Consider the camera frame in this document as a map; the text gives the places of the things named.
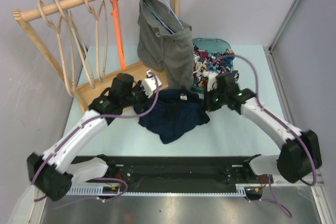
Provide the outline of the navy blue shorts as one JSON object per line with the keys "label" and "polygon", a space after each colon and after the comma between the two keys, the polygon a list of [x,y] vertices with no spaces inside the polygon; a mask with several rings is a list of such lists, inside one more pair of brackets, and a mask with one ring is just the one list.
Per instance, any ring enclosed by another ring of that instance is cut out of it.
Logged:
{"label": "navy blue shorts", "polygon": [[203,100],[183,89],[161,90],[151,112],[139,118],[139,124],[157,134],[163,144],[170,144],[209,121]]}

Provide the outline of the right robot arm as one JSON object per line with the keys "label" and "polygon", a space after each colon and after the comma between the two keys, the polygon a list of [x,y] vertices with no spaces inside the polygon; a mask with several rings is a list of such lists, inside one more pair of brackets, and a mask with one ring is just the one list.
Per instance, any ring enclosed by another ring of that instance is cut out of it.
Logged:
{"label": "right robot arm", "polygon": [[240,89],[231,73],[206,71],[203,76],[204,99],[209,111],[227,106],[256,124],[280,150],[278,155],[252,156],[242,169],[245,181],[254,183],[261,175],[280,175],[296,183],[308,174],[313,175],[314,182],[317,180],[316,170],[322,166],[322,158],[314,131],[303,131],[274,115],[251,89]]}

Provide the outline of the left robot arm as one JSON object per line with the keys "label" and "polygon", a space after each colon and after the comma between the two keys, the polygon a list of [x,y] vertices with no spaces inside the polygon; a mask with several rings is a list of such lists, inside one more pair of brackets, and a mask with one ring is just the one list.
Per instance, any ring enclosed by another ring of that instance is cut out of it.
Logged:
{"label": "left robot arm", "polygon": [[162,83],[152,71],[135,82],[130,74],[120,73],[89,105],[76,126],[56,144],[38,155],[27,157],[28,177],[52,201],[62,199],[71,187],[92,179],[110,182],[116,169],[103,156],[73,164],[78,153],[116,118],[124,119],[123,110],[158,98]]}

